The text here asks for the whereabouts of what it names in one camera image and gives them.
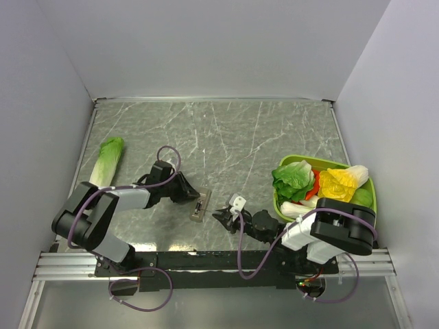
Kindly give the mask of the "beige remote control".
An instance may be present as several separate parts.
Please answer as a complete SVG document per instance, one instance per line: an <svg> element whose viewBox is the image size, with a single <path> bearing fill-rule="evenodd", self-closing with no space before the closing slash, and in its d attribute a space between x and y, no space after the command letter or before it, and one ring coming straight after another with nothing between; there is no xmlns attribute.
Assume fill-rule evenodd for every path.
<svg viewBox="0 0 439 329"><path fill-rule="evenodd" d="M202 187L199 190L199 194L199 197L193 203L189 215L189 219L196 223L203 222L211 198L211 189Z"/></svg>

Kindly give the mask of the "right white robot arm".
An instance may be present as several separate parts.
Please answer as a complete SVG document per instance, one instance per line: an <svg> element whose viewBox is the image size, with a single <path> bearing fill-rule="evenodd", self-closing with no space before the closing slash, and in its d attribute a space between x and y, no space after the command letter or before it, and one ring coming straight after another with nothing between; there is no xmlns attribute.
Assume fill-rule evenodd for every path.
<svg viewBox="0 0 439 329"><path fill-rule="evenodd" d="M251 215L245 202L237 196L228 207L215 210L213 217L230 233L242 231L275 251L305 251L299 263L307 273L315 273L343 253L368 256L377 240L376 213L365 206L322 198L295 221L281 223L266 210Z"/></svg>

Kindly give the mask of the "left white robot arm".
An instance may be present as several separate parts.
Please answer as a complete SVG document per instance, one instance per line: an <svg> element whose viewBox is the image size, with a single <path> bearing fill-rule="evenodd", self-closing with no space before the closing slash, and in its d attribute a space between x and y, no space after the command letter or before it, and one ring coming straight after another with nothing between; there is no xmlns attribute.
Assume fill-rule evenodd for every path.
<svg viewBox="0 0 439 329"><path fill-rule="evenodd" d="M151 208L162 198L186 204L199 196L183 173L157 160L149 173L129 186L100 188L90 182L80 183L55 216L51 230L76 247L109 260L113 270L126 276L140 260L132 245L108 231L113 215Z"/></svg>

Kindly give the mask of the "white green bok choy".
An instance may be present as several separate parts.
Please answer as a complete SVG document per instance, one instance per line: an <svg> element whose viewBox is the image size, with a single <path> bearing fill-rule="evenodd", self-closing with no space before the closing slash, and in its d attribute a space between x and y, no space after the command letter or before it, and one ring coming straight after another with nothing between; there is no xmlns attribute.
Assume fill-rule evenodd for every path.
<svg viewBox="0 0 439 329"><path fill-rule="evenodd" d="M310 199L302 199L298 203L283 202L281 205L281 214L292 219L305 215L316 208L319 197L314 195Z"/></svg>

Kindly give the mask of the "green toy lettuce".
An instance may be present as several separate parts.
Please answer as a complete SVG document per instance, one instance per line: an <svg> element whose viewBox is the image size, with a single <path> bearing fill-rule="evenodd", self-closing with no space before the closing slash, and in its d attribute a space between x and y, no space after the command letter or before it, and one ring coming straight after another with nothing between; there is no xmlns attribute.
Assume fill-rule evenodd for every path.
<svg viewBox="0 0 439 329"><path fill-rule="evenodd" d="M315 175L311 165L302 160L279 166L272 171L277 202L299 202L313 189Z"/></svg>

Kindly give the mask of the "long napa cabbage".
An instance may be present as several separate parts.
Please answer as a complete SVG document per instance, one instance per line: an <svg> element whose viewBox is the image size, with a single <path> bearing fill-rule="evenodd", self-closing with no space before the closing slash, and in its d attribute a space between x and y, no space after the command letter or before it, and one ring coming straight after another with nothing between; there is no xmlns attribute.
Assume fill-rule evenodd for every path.
<svg viewBox="0 0 439 329"><path fill-rule="evenodd" d="M98 158L89 179L91 184L99 187L111 185L124 144L122 137L112 137L100 145Z"/></svg>

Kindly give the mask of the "red toy pepper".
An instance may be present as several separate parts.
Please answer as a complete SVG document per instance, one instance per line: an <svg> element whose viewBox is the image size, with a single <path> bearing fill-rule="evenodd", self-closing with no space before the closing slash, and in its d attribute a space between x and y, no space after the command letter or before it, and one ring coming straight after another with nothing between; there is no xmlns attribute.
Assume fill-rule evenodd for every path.
<svg viewBox="0 0 439 329"><path fill-rule="evenodd" d="M320 172L315 169L313 169L312 172L314 174L315 182L313 183L313 188L305 195L305 201L309 201L314 195L317 195L320 190Z"/></svg>

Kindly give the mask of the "yellow toy cabbage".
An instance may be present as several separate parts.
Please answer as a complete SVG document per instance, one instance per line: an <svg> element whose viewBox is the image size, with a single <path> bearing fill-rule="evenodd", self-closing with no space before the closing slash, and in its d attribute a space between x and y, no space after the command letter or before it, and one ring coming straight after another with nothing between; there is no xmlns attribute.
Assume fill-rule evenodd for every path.
<svg viewBox="0 0 439 329"><path fill-rule="evenodd" d="M347 169L327 169L320 172L318 197L349 202L356 190L369 178L368 169L355 165Z"/></svg>

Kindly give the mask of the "round green toy vegetable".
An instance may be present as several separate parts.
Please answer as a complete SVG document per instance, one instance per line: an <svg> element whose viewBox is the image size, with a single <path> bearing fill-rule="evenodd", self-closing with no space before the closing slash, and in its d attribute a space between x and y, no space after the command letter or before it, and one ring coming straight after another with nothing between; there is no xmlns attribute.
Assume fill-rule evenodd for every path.
<svg viewBox="0 0 439 329"><path fill-rule="evenodd" d="M354 192L354 194L350 200L350 203L356 204L358 206L371 208L372 204L373 204L372 193L364 188L358 188Z"/></svg>

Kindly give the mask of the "black base frame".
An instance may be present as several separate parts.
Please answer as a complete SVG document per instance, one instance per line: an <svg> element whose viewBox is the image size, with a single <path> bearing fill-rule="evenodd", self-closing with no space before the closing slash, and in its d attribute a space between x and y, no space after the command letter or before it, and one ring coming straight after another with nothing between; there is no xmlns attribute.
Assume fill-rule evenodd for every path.
<svg viewBox="0 0 439 329"><path fill-rule="evenodd" d="M297 252L276 249L258 274L244 280L238 272L237 252L138 252L131 269L99 258L97 278L127 278L138 284L141 292L174 289L220 289L274 287L295 289L300 277L322 277L339 273L336 258L320 265L307 260L306 250Z"/></svg>

